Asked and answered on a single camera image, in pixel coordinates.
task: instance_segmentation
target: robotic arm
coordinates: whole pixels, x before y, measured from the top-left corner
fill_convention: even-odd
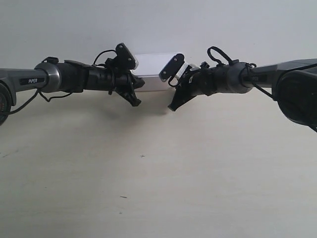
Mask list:
[[[218,52],[228,64],[216,59]],[[209,57],[217,62],[211,67],[203,62],[199,67],[185,62],[182,54],[175,55],[160,72],[163,82],[175,87],[172,111],[196,96],[215,93],[244,94],[257,88],[277,101],[284,115],[292,122],[307,125],[317,132],[317,59],[301,59],[257,67],[254,63],[232,60],[221,49],[210,47]],[[271,88],[272,93],[263,88]]]
[[[106,52],[115,52],[116,57],[108,58],[105,63],[96,65],[98,57]],[[101,52],[93,65],[65,60],[59,63],[58,58],[48,57],[35,69],[3,69],[0,68],[0,125],[7,117],[23,109],[38,94],[47,102],[43,93],[66,92],[81,93],[84,90],[113,91],[128,101],[133,107],[141,101],[135,95],[135,89],[144,85],[141,78],[133,75],[131,70],[138,66],[137,60],[127,47],[120,43],[115,50]],[[36,89],[36,93],[17,110],[10,112],[16,105],[16,93]]]

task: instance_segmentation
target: white wall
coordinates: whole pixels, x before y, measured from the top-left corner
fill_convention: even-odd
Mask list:
[[[33,68],[47,56],[90,63],[119,42],[194,63],[211,45],[258,65],[316,58],[316,7],[0,0],[0,67]],[[166,108],[172,92],[138,96],[138,108],[99,92],[37,99],[9,117],[0,237],[316,237],[312,131],[255,90],[199,97],[176,113]]]

